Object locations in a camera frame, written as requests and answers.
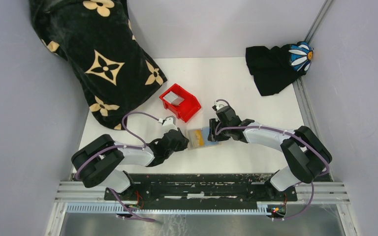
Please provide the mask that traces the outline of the yellow credit card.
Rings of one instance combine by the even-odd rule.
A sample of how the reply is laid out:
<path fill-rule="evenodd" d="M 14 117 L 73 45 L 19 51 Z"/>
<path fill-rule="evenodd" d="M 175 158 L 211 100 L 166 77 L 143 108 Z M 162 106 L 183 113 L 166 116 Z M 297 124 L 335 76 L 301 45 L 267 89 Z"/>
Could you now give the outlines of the yellow credit card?
<path fill-rule="evenodd" d="M 188 131 L 188 136 L 189 136 L 190 146 L 192 148 L 199 148 L 205 145 L 201 129 Z"/>

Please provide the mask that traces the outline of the red plastic bin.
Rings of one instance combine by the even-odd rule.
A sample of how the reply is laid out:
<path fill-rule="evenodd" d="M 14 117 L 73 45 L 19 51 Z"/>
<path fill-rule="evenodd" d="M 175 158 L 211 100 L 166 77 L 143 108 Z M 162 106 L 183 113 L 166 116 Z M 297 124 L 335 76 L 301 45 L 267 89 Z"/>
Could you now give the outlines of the red plastic bin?
<path fill-rule="evenodd" d="M 189 122 L 202 108 L 198 99 L 178 84 L 173 84 L 159 96 L 166 110 L 171 111 L 176 118 Z"/>

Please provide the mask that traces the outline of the stack of credit cards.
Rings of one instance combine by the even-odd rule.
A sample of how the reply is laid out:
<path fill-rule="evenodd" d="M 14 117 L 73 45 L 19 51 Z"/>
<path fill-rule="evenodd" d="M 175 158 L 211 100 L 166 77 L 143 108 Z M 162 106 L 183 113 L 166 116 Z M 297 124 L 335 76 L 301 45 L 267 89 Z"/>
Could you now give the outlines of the stack of credit cards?
<path fill-rule="evenodd" d="M 180 97 L 179 95 L 173 93 L 172 91 L 169 92 L 168 94 L 166 94 L 164 97 L 163 97 L 164 101 L 166 101 L 167 103 L 171 104 L 171 105 L 174 105 L 174 106 L 179 106 L 183 101 L 184 101 L 184 98 Z"/>

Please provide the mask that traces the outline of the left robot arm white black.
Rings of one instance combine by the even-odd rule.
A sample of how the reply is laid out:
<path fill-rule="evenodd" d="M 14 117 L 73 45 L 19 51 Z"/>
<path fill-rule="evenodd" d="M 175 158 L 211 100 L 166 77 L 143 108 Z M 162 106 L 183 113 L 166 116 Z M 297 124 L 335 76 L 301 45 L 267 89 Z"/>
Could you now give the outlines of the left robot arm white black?
<path fill-rule="evenodd" d="M 135 194 L 134 182 L 126 171 L 117 170 L 117 166 L 154 167 L 173 153 L 187 149 L 188 144 L 188 138 L 180 129 L 171 129 L 145 146 L 118 143 L 104 134 L 77 151 L 71 162 L 76 169 L 75 179 L 86 188 L 103 186 L 129 200 Z"/>

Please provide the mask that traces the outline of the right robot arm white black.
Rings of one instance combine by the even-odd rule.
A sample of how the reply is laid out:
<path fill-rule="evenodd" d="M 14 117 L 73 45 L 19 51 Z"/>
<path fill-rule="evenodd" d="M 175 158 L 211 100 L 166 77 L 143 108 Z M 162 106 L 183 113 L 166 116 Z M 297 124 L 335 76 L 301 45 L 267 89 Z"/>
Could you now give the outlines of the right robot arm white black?
<path fill-rule="evenodd" d="M 264 193 L 269 200 L 278 200 L 293 185 L 310 184 L 317 177 L 329 173 L 332 155 L 307 126 L 279 129 L 253 119 L 241 120 L 229 105 L 216 103 L 212 108 L 216 117 L 209 120 L 209 141 L 232 139 L 263 145 L 283 153 L 287 166 L 266 181 Z"/>

